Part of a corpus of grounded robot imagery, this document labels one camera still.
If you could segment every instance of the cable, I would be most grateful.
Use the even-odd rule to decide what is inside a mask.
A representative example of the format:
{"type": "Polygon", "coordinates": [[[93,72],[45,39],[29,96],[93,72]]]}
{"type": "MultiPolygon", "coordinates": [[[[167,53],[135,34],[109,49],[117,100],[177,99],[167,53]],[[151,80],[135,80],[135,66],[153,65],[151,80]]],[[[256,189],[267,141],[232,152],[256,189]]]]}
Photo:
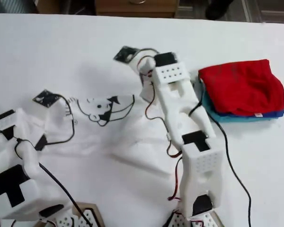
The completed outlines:
{"type": "Polygon", "coordinates": [[[147,115],[147,111],[148,111],[149,107],[150,107],[151,104],[155,101],[155,98],[156,98],[155,87],[154,87],[153,83],[151,83],[151,85],[152,85],[152,90],[153,90],[153,97],[152,97],[151,102],[148,104],[148,106],[147,106],[146,109],[145,109],[145,117],[146,117],[148,120],[160,119],[160,120],[163,122],[163,124],[164,124],[164,126],[165,126],[165,129],[166,129],[166,131],[167,131],[167,133],[168,133],[168,132],[169,132],[169,129],[167,128],[167,126],[166,126],[166,124],[165,124],[165,121],[164,121],[164,119],[163,119],[162,117],[152,117],[152,118],[150,118],[150,117],[147,115]]]}
{"type": "Polygon", "coordinates": [[[71,194],[66,190],[66,188],[63,186],[63,184],[47,169],[45,168],[44,165],[42,165],[39,162],[39,166],[62,188],[62,190],[66,193],[66,195],[68,196],[68,198],[71,200],[71,202],[73,203],[74,207],[77,209],[77,211],[79,212],[79,214],[84,218],[84,220],[87,222],[87,224],[92,227],[93,224],[87,219],[87,217],[84,215],[84,213],[82,212],[82,210],[80,209],[80,207],[77,205],[76,201],[73,199],[73,197],[71,196],[71,194]]]}
{"type": "Polygon", "coordinates": [[[182,157],[179,158],[179,160],[177,161],[176,168],[175,168],[175,178],[176,178],[175,190],[174,190],[173,195],[168,197],[168,201],[173,200],[177,195],[177,191],[178,191],[178,164],[179,164],[181,159],[182,159],[182,157]]]}
{"type": "Polygon", "coordinates": [[[251,221],[250,221],[250,213],[251,213],[251,196],[247,190],[247,188],[245,187],[245,185],[243,184],[243,182],[240,180],[240,178],[238,177],[236,171],[234,170],[232,163],[231,163],[231,159],[229,157],[229,151],[228,151],[228,139],[227,139],[227,135],[226,132],[224,131],[223,127],[207,112],[208,116],[210,117],[210,119],[212,119],[212,121],[218,126],[218,128],[221,130],[224,139],[225,139],[225,149],[226,149],[226,157],[229,163],[229,166],[234,174],[234,176],[236,177],[236,179],[238,180],[238,182],[240,183],[240,185],[242,186],[242,188],[244,189],[244,191],[246,192],[247,196],[248,196],[248,226],[251,227],[251,221]]]}
{"type": "MultiPolygon", "coordinates": [[[[165,124],[165,121],[164,121],[164,119],[163,119],[162,117],[152,117],[152,118],[150,118],[150,117],[147,115],[147,111],[148,111],[149,107],[150,107],[151,104],[155,101],[155,98],[156,98],[155,87],[154,87],[153,83],[151,83],[151,85],[152,85],[152,90],[153,90],[153,97],[152,97],[151,102],[148,104],[148,106],[147,106],[146,109],[145,109],[145,117],[146,117],[148,120],[160,119],[160,120],[163,122],[163,124],[164,124],[164,126],[165,126],[165,129],[166,129],[166,131],[167,131],[167,133],[168,133],[168,132],[169,132],[169,129],[167,128],[167,125],[165,124]]],[[[167,155],[170,156],[170,157],[172,157],[172,158],[177,158],[177,157],[179,157],[179,156],[182,154],[182,151],[179,151],[178,153],[176,153],[176,154],[174,154],[174,155],[171,155],[171,154],[169,153],[170,148],[171,148],[171,140],[169,141],[169,146],[168,146],[167,149],[166,149],[167,155]]]]}
{"type": "Polygon", "coordinates": [[[17,221],[14,220],[13,223],[11,223],[10,227],[14,227],[14,225],[15,225],[16,222],[17,222],[17,221]]]}
{"type": "Polygon", "coordinates": [[[202,106],[202,101],[203,101],[203,96],[205,94],[205,88],[203,87],[203,91],[202,91],[202,94],[201,94],[201,98],[200,98],[200,101],[197,103],[197,105],[195,105],[195,107],[189,112],[188,116],[190,117],[193,112],[199,108],[200,106],[202,106]]]}
{"type": "MultiPolygon", "coordinates": [[[[204,87],[204,83],[201,81],[202,83],[202,88],[203,88],[203,91],[202,91],[202,96],[201,96],[201,99],[199,101],[199,103],[197,104],[197,106],[200,104],[202,104],[202,99],[203,99],[203,96],[205,94],[205,87],[204,87]]],[[[197,106],[195,106],[191,111],[190,111],[190,114],[193,113],[193,111],[195,111],[197,109],[197,106]]],[[[245,185],[243,184],[243,182],[240,180],[240,178],[238,177],[236,171],[234,170],[233,166],[232,166],[232,163],[231,163],[231,159],[230,159],[230,156],[229,156],[229,151],[228,151],[228,139],[227,139],[227,135],[226,135],[226,132],[224,131],[223,127],[207,112],[208,116],[210,117],[210,119],[218,126],[218,128],[221,130],[223,136],[224,136],[224,139],[225,139],[225,150],[226,150],[226,157],[227,157],[227,161],[229,163],[229,166],[231,168],[231,171],[232,173],[234,174],[234,176],[236,177],[236,179],[238,180],[238,182],[240,183],[240,185],[242,186],[242,188],[244,189],[244,191],[246,192],[247,196],[248,196],[248,226],[251,227],[251,220],[250,220],[250,213],[251,213],[251,196],[247,190],[247,188],[245,187],[245,185]]]]}
{"type": "Polygon", "coordinates": [[[70,103],[69,103],[69,102],[67,101],[67,99],[66,99],[64,96],[62,96],[62,95],[59,95],[59,94],[51,94],[51,95],[58,96],[58,97],[64,99],[64,101],[66,102],[66,105],[68,106],[68,108],[69,108],[69,110],[70,110],[70,115],[72,116],[72,120],[71,120],[72,135],[71,135],[67,140],[46,143],[45,146],[46,146],[46,145],[54,145],[54,144],[66,143],[66,142],[70,141],[70,140],[74,137],[74,135],[75,135],[74,115],[73,115],[73,113],[72,113],[70,103]]]}
{"type": "Polygon", "coordinates": [[[177,158],[177,157],[179,157],[179,156],[182,154],[182,151],[179,151],[178,153],[176,153],[176,154],[174,154],[174,155],[171,155],[171,154],[169,153],[170,148],[171,148],[171,141],[169,141],[169,146],[168,146],[167,149],[166,149],[167,155],[170,156],[171,158],[177,158]]]}
{"type": "MultiPolygon", "coordinates": [[[[142,62],[142,60],[143,60],[144,58],[154,58],[154,57],[151,56],[151,55],[145,55],[145,56],[143,56],[143,57],[140,58],[140,60],[139,60],[138,63],[137,63],[137,71],[138,71],[140,74],[142,74],[142,75],[144,75],[144,74],[139,71],[139,68],[138,68],[138,67],[139,67],[140,63],[142,62]]],[[[144,76],[151,77],[151,73],[152,73],[152,70],[149,70],[148,73],[147,73],[147,75],[144,75],[144,76]]]]}
{"type": "MultiPolygon", "coordinates": [[[[67,101],[67,99],[66,99],[64,96],[62,96],[62,95],[60,95],[60,94],[50,94],[50,95],[58,96],[58,97],[62,98],[62,99],[66,102],[66,105],[68,106],[68,108],[69,108],[69,110],[70,110],[70,115],[72,116],[72,120],[71,120],[72,135],[71,135],[67,140],[62,140],[62,141],[57,141],[57,142],[49,142],[49,143],[46,143],[45,146],[46,146],[46,145],[54,145],[54,144],[66,143],[66,142],[70,141],[70,140],[74,137],[74,135],[75,135],[74,115],[73,115],[73,113],[72,113],[70,103],[67,101]]],[[[23,142],[23,141],[28,141],[28,142],[30,142],[29,140],[24,140],[24,139],[21,139],[21,138],[17,138],[17,137],[15,137],[15,136],[13,136],[13,137],[14,137],[15,139],[17,139],[17,141],[20,140],[20,142],[23,142]]]]}
{"type": "Polygon", "coordinates": [[[56,223],[54,223],[53,221],[47,221],[47,222],[52,224],[54,227],[57,227],[56,223]]]}

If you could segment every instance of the wooden piece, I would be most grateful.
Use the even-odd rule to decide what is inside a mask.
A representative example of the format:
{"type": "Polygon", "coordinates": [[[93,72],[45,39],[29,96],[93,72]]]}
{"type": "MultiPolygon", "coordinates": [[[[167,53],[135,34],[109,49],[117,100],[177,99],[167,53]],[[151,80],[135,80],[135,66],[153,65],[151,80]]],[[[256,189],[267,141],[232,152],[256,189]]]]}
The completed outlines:
{"type": "Polygon", "coordinates": [[[97,15],[111,13],[110,16],[123,17],[173,17],[177,6],[178,0],[96,0],[97,15]],[[146,13],[173,13],[173,15],[146,13]]]}

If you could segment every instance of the red wire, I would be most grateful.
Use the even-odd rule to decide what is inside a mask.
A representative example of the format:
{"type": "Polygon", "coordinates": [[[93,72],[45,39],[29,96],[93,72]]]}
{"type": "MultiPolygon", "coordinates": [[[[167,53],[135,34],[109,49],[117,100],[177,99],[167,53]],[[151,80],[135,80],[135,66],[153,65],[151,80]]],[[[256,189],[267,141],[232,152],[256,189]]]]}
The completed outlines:
{"type": "MultiPolygon", "coordinates": [[[[150,107],[151,104],[155,101],[155,98],[156,98],[155,87],[154,87],[153,83],[151,83],[151,85],[152,85],[152,90],[153,90],[153,98],[152,98],[151,102],[148,104],[148,106],[147,106],[146,109],[145,109],[145,117],[146,117],[148,120],[160,119],[160,120],[163,122],[163,124],[164,124],[164,126],[165,126],[165,128],[166,128],[166,131],[169,132],[169,130],[168,130],[168,128],[167,128],[167,125],[165,124],[165,121],[164,121],[164,119],[163,119],[162,117],[152,117],[152,118],[150,118],[150,117],[147,115],[147,111],[148,111],[149,107],[150,107]]],[[[167,149],[166,149],[166,153],[167,153],[168,156],[170,156],[170,157],[172,157],[172,158],[177,158],[177,157],[179,157],[179,156],[182,154],[182,151],[179,151],[178,153],[176,153],[176,154],[174,154],[174,155],[171,155],[171,154],[169,153],[170,147],[171,147],[171,141],[169,141],[169,146],[168,146],[167,149]]]]}
{"type": "Polygon", "coordinates": [[[143,57],[141,57],[140,58],[140,60],[138,61],[138,63],[137,63],[137,71],[140,73],[140,71],[139,71],[139,69],[138,69],[138,67],[139,67],[139,65],[140,65],[140,63],[142,62],[142,60],[144,59],[144,58],[153,58],[153,56],[151,56],[151,55],[145,55],[145,56],[143,56],[143,57]]]}
{"type": "Polygon", "coordinates": [[[168,197],[168,201],[171,201],[173,199],[175,199],[176,195],[177,195],[177,191],[178,191],[178,164],[180,162],[180,160],[182,159],[179,158],[179,160],[177,161],[177,164],[176,164],[176,168],[175,168],[175,178],[176,178],[176,183],[175,183],[175,190],[174,190],[174,194],[172,196],[169,196],[168,197]]]}
{"type": "Polygon", "coordinates": [[[166,149],[166,153],[167,153],[168,156],[170,156],[170,157],[172,157],[172,158],[177,158],[177,157],[179,157],[179,156],[182,154],[182,151],[179,151],[178,153],[176,153],[176,154],[174,154],[174,155],[171,155],[171,154],[169,153],[170,147],[171,147],[171,141],[169,142],[169,146],[168,146],[167,149],[166,149]]]}

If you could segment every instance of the clothing tag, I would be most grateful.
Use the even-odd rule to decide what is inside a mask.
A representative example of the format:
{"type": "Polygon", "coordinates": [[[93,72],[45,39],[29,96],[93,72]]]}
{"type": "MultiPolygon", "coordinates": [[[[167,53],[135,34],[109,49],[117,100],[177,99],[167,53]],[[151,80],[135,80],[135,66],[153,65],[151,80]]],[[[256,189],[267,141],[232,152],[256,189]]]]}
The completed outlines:
{"type": "Polygon", "coordinates": [[[255,113],[256,117],[263,117],[263,115],[261,113],[255,113]]]}

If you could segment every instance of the stack of folded clothes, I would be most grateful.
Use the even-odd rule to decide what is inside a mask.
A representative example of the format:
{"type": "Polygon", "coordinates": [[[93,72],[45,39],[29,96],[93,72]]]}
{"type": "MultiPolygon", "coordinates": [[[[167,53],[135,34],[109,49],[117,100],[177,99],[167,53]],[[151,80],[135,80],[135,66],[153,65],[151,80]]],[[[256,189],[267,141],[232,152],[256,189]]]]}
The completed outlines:
{"type": "Polygon", "coordinates": [[[252,122],[284,115],[284,88],[269,61],[241,61],[199,70],[202,104],[219,122],[252,122]]]}

